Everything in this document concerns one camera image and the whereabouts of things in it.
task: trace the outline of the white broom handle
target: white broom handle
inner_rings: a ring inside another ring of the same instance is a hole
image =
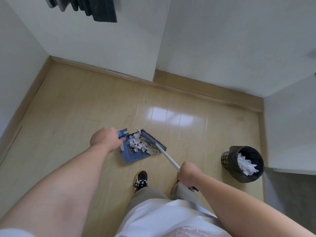
[[[165,157],[170,161],[170,163],[180,172],[180,166],[156,143],[157,148],[165,155]]]

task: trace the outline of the forearm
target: forearm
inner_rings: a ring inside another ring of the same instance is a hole
[[[234,237],[315,236],[251,195],[199,173],[196,185],[226,230]]]
[[[18,201],[0,228],[22,228],[38,237],[52,232],[80,236],[78,226],[84,225],[107,154],[104,146],[95,145],[53,171]]]

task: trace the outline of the pant leg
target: pant leg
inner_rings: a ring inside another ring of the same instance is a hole
[[[187,200],[203,207],[202,201],[199,200],[194,190],[191,187],[185,186],[180,181],[173,187],[170,198],[172,200]]]
[[[126,207],[123,218],[136,205],[149,199],[167,199],[168,200],[169,198],[155,187],[143,187],[132,196],[130,202],[128,203]]]

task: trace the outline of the trash can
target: trash can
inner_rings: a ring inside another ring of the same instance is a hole
[[[245,175],[239,168],[237,156],[241,153],[246,159],[250,159],[252,164],[257,165],[255,168],[258,172],[252,175]],[[222,166],[230,173],[230,175],[240,183],[249,183],[257,180],[262,174],[264,163],[259,152],[250,146],[231,146],[229,151],[222,154]]]

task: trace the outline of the white tissue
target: white tissue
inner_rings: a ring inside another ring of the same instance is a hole
[[[138,150],[142,150],[143,152],[146,151],[150,155],[160,153],[156,146],[148,142],[144,137],[140,135],[140,130],[138,130],[138,132],[136,132],[134,135],[130,135],[128,139],[128,144],[133,147],[133,150],[135,152],[137,152]]]
[[[246,157],[244,157],[241,153],[238,153],[237,161],[239,168],[245,175],[253,175],[253,173],[258,172],[255,168],[257,165],[252,164],[251,160],[246,159]]]

